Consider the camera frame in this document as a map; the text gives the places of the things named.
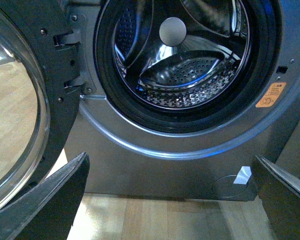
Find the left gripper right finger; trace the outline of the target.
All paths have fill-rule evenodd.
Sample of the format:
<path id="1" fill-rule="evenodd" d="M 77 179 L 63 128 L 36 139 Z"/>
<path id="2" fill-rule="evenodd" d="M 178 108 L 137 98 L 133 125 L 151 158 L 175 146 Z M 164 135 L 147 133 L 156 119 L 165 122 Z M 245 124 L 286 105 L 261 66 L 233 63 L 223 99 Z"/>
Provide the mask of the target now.
<path id="1" fill-rule="evenodd" d="M 300 179 L 261 155 L 251 167 L 257 194 L 279 240 L 300 240 Z"/>

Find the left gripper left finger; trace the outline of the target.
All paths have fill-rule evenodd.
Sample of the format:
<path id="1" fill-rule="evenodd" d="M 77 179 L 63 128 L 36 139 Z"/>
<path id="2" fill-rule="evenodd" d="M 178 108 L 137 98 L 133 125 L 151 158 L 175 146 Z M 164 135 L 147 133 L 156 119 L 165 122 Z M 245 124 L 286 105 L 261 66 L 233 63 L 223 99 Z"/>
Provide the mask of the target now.
<path id="1" fill-rule="evenodd" d="M 90 170 L 80 153 L 0 210 L 0 240 L 65 240 L 82 201 Z"/>

